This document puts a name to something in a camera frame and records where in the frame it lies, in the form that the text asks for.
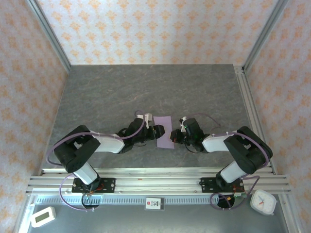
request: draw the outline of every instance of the sticker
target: sticker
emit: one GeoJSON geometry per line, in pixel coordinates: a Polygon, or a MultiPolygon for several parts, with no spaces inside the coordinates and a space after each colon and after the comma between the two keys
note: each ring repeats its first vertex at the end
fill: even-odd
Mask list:
{"type": "Polygon", "coordinates": [[[164,210],[164,198],[146,198],[146,210],[164,210]]]}

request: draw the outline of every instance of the patterned wall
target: patterned wall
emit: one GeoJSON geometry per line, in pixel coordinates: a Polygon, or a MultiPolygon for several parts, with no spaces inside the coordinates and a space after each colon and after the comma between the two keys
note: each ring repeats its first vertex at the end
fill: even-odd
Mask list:
{"type": "Polygon", "coordinates": [[[25,0],[0,4],[0,232],[37,174],[67,77],[25,0]]]}
{"type": "Polygon", "coordinates": [[[74,65],[243,65],[277,0],[39,2],[74,65]]]}
{"type": "Polygon", "coordinates": [[[290,0],[248,74],[278,172],[290,175],[306,232],[311,229],[310,12],[308,0],[290,0]]]}

